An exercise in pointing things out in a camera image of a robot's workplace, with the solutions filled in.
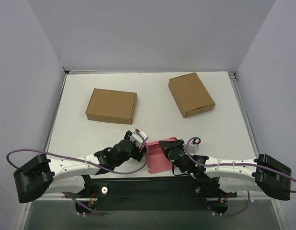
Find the pink bin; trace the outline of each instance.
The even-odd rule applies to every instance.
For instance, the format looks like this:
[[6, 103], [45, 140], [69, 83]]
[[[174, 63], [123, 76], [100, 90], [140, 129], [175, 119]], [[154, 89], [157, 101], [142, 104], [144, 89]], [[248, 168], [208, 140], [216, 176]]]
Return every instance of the pink bin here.
[[[168, 138], [164, 141], [174, 141], [178, 140], [177, 138]], [[164, 171], [171, 170], [171, 161], [169, 161], [163, 151], [161, 146], [159, 145], [159, 141], [154, 141], [147, 143], [149, 148], [149, 156], [148, 156], [148, 172], [153, 173], [160, 173]]]

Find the brown box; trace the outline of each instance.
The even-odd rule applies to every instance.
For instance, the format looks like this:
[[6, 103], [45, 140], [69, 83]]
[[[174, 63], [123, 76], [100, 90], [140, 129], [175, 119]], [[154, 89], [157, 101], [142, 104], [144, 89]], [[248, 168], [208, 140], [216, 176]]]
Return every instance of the brown box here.
[[136, 104], [136, 92], [94, 89], [85, 114], [92, 121], [130, 125]]
[[196, 73], [172, 78], [168, 87], [183, 117], [210, 111], [215, 106]]

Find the gray floor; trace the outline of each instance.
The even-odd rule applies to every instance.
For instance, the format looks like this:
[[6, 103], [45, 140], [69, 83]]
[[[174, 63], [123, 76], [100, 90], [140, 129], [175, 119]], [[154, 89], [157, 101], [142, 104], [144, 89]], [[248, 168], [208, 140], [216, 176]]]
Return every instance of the gray floor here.
[[[231, 200], [236, 211], [245, 200]], [[210, 211], [113, 211], [103, 217], [77, 217], [69, 201], [34, 201], [25, 230], [104, 230], [104, 229], [196, 229], [196, 230], [278, 230], [270, 200], [255, 200], [234, 217], [213, 217]]]

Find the gray wall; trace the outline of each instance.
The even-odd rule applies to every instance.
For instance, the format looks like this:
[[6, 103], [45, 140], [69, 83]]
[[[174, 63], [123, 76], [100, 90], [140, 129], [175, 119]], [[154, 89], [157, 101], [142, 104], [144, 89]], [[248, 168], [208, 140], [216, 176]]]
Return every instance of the gray wall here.
[[[296, 0], [277, 0], [237, 79], [259, 152], [287, 164], [296, 178]], [[295, 230], [296, 195], [282, 203]]]
[[28, 0], [67, 70], [236, 70], [275, 0]]
[[[64, 71], [26, 0], [0, 0], [0, 230], [14, 228], [20, 204], [5, 155], [45, 141]], [[12, 160], [21, 165], [29, 154]]]

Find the metal frame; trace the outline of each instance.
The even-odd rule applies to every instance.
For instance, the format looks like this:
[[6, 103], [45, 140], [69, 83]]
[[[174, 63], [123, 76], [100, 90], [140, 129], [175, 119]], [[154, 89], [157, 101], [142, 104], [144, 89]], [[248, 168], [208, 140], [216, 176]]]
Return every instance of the metal frame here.
[[[54, 115], [54, 119], [53, 119], [50, 131], [49, 131], [49, 135], [48, 135], [48, 138], [47, 138], [47, 142], [46, 142], [46, 145], [45, 145], [45, 151], [47, 151], [48, 148], [49, 148], [53, 128], [54, 128], [54, 125], [55, 125], [55, 120], [56, 120], [56, 117], [57, 117], [58, 108], [59, 108], [59, 105], [60, 105], [63, 89], [64, 89], [65, 82], [66, 82], [66, 78], [67, 78], [68, 74], [80, 74], [80, 73], [81, 74], [96, 74], [97, 72], [96, 71], [83, 71], [83, 72], [82, 71], [81, 72], [70, 71], [69, 73], [65, 74], [65, 78], [64, 78], [62, 88], [61, 88], [61, 92], [60, 92], [60, 96], [59, 96], [59, 101], [58, 101], [58, 104], [57, 104], [56, 113]], [[243, 105], [243, 102], [242, 102], [242, 99], [241, 99], [241, 96], [240, 96], [239, 88], [238, 88], [237, 81], [236, 81], [236, 78], [235, 78], [235, 73], [236, 73], [235, 71], [230, 71], [230, 72], [228, 72], [228, 75], [229, 75], [230, 81], [232, 83], [232, 87], [233, 87], [234, 93], [236, 95], [236, 99], [238, 101], [238, 104], [239, 104], [239, 107], [240, 107], [240, 110], [241, 110], [241, 114], [243, 116], [245, 126], [247, 128], [247, 131], [248, 131], [248, 134], [249, 134], [249, 137], [250, 137], [250, 140], [251, 140], [252, 147], [254, 149], [255, 155], [258, 156], [259, 151], [258, 151], [256, 142], [255, 142], [255, 138], [254, 138], [254, 135], [253, 135], [253, 132], [252, 132], [252, 128], [251, 128], [251, 125], [250, 125], [250, 122], [249, 122], [245, 107]], [[256, 200], [256, 199], [271, 199], [271, 198], [269, 198], [267, 196], [262, 195], [262, 193], [258, 193], [258, 192], [251, 192], [250, 195], [254, 200]], [[247, 197], [248, 197], [247, 193], [239, 192], [238, 197], [236, 199], [247, 199]], [[60, 200], [60, 201], [62, 201], [62, 200], [68, 200], [68, 199], [65, 199], [63, 195], [47, 194], [47, 195], [42, 196], [39, 200]], [[279, 224], [279, 228], [281, 230], [288, 230], [288, 227], [287, 227], [287, 224], [286, 224], [286, 221], [285, 221], [285, 217], [284, 217], [284, 210], [282, 208], [281, 202], [279, 200], [273, 200], [273, 199], [271, 199], [271, 200], [272, 200], [273, 209], [274, 209], [274, 212], [275, 212], [278, 224]], [[24, 229], [30, 207], [31, 207], [31, 203], [27, 203], [27, 204], [22, 205], [19, 216], [18, 216], [18, 219], [17, 219], [17, 222], [16, 222], [15, 230], [23, 230]]]

